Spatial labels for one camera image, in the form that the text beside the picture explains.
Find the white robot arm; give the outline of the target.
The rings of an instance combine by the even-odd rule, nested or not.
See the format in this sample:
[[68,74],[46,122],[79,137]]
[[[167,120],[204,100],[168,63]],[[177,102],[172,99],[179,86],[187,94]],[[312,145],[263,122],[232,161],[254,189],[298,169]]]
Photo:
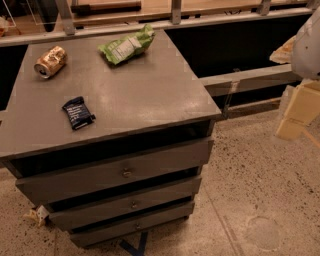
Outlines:
[[298,86],[288,86],[283,93],[282,117],[275,133],[280,139],[294,140],[320,113],[320,7],[269,59],[290,64],[292,72],[302,78]]

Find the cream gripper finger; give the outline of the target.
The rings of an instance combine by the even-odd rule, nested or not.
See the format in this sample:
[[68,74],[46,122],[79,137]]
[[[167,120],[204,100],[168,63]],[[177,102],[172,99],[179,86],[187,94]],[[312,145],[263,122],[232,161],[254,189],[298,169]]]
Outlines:
[[278,64],[290,63],[295,39],[295,36],[291,37],[277,50],[273,51],[269,60]]
[[292,122],[288,119],[282,119],[275,135],[283,140],[294,140],[301,135],[303,129],[304,126],[301,124]]

